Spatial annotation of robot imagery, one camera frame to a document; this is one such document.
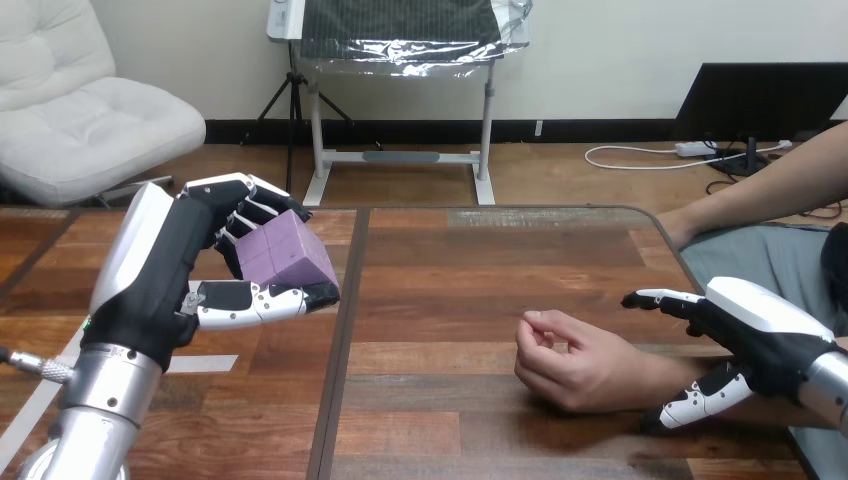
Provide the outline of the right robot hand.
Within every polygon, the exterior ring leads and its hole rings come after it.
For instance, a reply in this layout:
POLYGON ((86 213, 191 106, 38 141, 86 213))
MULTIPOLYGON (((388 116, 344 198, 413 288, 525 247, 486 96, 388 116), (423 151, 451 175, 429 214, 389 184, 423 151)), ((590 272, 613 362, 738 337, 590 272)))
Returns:
POLYGON ((754 395, 782 397, 847 431, 846 350, 828 327, 768 289, 720 276, 703 295, 641 289, 626 295, 622 305, 686 320, 689 335, 705 335, 733 356, 648 410, 641 420, 644 432, 682 428, 754 395))

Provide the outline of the person's hand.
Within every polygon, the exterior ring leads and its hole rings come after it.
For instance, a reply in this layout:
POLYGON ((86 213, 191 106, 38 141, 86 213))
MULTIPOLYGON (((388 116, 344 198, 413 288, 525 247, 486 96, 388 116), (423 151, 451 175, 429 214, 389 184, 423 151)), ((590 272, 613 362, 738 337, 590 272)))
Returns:
POLYGON ((659 402, 654 358, 560 311, 526 312, 516 344, 516 376, 567 412, 616 412, 659 402))

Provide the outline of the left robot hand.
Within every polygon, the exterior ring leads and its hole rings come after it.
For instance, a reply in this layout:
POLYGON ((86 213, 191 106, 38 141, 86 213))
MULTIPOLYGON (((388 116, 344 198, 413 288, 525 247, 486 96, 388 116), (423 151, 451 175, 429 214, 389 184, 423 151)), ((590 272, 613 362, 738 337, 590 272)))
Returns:
POLYGON ((115 344, 170 366, 199 330, 285 320, 335 305, 339 282, 311 213, 253 175, 144 183, 101 269, 83 345, 115 344))

